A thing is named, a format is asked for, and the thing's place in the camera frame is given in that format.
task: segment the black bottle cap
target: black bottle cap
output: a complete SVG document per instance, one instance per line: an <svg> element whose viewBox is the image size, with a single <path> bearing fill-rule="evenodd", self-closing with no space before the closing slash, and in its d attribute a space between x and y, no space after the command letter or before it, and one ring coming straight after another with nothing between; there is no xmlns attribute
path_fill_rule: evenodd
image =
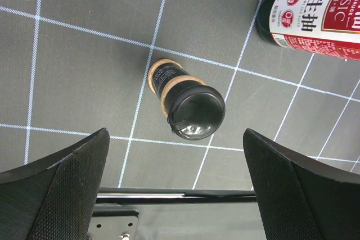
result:
<svg viewBox="0 0 360 240"><path fill-rule="evenodd" d="M212 135L224 116L225 102L221 94L207 85L195 85L173 100L168 122L177 136L195 141Z"/></svg>

